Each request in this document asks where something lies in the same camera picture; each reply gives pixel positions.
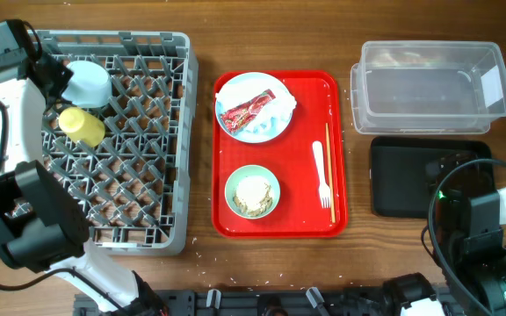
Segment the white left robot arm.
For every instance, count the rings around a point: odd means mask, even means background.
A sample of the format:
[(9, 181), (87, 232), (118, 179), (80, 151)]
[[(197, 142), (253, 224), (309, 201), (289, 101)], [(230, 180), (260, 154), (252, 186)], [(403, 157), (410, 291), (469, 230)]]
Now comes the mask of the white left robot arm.
[(168, 306), (134, 271), (100, 250), (78, 203), (42, 162), (42, 120), (58, 101), (75, 109), (102, 105), (111, 79), (95, 62), (63, 65), (49, 54), (9, 61), (0, 54), (0, 259), (29, 269), (34, 280), (0, 284), (30, 288), (59, 277), (83, 291), (109, 315), (166, 315)]

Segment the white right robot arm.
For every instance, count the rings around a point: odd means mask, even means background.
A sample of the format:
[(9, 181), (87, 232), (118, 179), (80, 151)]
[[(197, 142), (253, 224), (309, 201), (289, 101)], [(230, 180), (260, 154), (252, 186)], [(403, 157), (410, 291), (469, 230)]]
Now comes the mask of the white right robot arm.
[(466, 315), (506, 315), (506, 162), (451, 154), (425, 167), (422, 239)]

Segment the yellow cup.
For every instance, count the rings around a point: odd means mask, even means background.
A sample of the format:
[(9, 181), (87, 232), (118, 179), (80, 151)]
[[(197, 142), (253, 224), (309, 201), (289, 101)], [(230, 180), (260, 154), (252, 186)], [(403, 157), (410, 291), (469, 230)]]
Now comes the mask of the yellow cup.
[(96, 147), (105, 138), (104, 123), (78, 107), (62, 111), (58, 125), (74, 143), (82, 141), (89, 147)]

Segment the green bowl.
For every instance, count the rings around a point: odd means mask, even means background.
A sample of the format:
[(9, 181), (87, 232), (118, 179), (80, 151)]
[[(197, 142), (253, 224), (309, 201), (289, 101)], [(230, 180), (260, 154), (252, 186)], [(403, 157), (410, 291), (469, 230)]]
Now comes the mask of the green bowl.
[(246, 165), (235, 170), (224, 188), (224, 198), (232, 213), (252, 220), (267, 217), (275, 211), (280, 194), (278, 179), (259, 165)]

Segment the red snack wrapper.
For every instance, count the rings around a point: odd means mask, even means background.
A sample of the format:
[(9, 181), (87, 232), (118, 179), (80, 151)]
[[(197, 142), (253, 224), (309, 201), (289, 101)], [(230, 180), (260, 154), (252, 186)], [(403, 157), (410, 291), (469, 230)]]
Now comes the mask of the red snack wrapper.
[(275, 98), (271, 90), (265, 90), (249, 101), (222, 113), (220, 115), (222, 123), (230, 134), (238, 133), (253, 121), (259, 112)]

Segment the rice and peanut waste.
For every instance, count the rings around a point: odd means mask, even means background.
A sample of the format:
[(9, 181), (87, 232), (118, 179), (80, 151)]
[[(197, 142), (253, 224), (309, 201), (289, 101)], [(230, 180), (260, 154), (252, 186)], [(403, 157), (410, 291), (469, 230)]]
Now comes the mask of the rice and peanut waste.
[(258, 218), (273, 205), (271, 184), (262, 176), (244, 177), (235, 187), (233, 201), (241, 215)]

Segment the light blue bowl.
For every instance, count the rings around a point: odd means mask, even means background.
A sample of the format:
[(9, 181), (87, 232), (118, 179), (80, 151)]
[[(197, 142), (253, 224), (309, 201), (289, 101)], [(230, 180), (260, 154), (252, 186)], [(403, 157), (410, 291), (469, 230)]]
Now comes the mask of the light blue bowl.
[(61, 96), (81, 108), (100, 108), (112, 97), (112, 80), (105, 68), (92, 61), (72, 61), (73, 72)]

